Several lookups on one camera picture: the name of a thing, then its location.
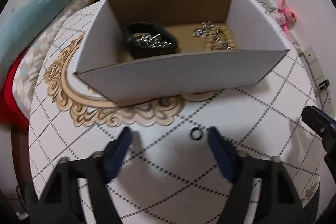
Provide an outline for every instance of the o-ring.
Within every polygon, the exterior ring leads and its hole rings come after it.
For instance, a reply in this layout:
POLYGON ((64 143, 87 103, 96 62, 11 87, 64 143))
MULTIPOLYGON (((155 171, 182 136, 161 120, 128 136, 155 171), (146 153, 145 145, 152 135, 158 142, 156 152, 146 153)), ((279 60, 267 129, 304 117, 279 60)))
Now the o-ring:
POLYGON ((193 129, 191 129, 190 130, 190 137, 191 137, 191 139, 193 139, 194 141, 199 141, 199 140, 201 140, 202 138, 203 138, 203 129, 202 128, 200 128, 200 127, 194 127, 193 129), (199 136, 198 137, 196 137, 196 136, 194 136, 194 132, 195 131, 199 131, 199 136))

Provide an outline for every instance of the wall outlet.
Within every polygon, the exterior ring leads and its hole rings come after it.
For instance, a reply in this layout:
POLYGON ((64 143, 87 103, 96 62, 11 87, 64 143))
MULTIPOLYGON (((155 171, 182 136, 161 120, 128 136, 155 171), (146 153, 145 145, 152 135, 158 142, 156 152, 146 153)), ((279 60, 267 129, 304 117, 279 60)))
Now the wall outlet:
POLYGON ((316 87, 318 88, 319 87, 319 84, 321 84, 323 81, 327 80, 326 76, 325 75, 322 75, 318 80, 314 81, 316 87))
POLYGON ((333 102, 331 100, 331 96, 330 96, 330 92, 328 90, 328 98, 327 98, 327 93, 325 93, 324 95, 322 95, 320 98, 321 98, 321 102, 322 102, 322 106, 325 102, 325 105, 322 109, 323 112, 328 112, 328 111, 331 111, 334 107, 333 107, 333 102))
POLYGON ((322 97, 326 97, 326 95, 327 95, 327 91, 328 91, 328 93, 329 93, 329 95, 330 95, 330 91, 329 91, 329 87, 327 88, 327 89, 317 89, 317 91, 316 91, 316 94, 317 94, 317 96, 319 96, 321 99, 322 99, 322 97))
POLYGON ((305 51, 304 55, 307 58, 307 61, 309 64, 313 63, 315 60, 317 60, 316 54, 311 46, 309 46, 305 51))

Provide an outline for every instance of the charger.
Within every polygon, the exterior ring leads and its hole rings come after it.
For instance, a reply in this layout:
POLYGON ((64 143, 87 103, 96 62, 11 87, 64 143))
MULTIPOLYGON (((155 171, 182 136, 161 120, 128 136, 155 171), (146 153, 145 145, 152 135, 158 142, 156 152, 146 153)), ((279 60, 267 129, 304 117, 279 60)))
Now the charger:
POLYGON ((328 86, 330 86, 329 79, 324 80, 323 82, 319 83, 319 89, 326 89, 328 86))

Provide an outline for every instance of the round table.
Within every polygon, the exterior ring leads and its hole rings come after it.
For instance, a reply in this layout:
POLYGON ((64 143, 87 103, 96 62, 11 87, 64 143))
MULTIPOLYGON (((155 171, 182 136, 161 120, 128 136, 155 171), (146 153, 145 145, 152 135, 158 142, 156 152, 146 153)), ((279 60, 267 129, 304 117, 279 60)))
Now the round table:
MULTIPOLYGON (((130 126, 132 147, 118 178, 108 185, 123 223, 215 223, 231 184, 221 176, 206 138, 192 140, 190 130, 216 126, 253 157, 280 156, 302 204, 309 202, 319 185, 324 150, 320 137, 300 118, 316 99, 294 49, 255 86, 120 108, 73 75, 82 37, 101 4, 65 22, 39 75, 29 130, 38 196, 61 157, 86 158, 130 126)), ((79 185, 87 223, 95 223, 85 180, 79 185)), ((260 187, 260 180, 254 185, 260 187)), ((256 190, 250 208, 257 200, 256 190)))

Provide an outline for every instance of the pink toy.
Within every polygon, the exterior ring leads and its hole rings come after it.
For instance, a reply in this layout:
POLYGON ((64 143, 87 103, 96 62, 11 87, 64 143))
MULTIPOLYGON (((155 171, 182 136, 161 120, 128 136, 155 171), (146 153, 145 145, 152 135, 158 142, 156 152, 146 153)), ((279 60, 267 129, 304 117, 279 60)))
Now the pink toy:
POLYGON ((288 22, 294 23, 297 17, 292 8, 288 6, 287 0, 279 0, 278 12, 271 13, 271 16, 278 22, 288 36, 288 22))

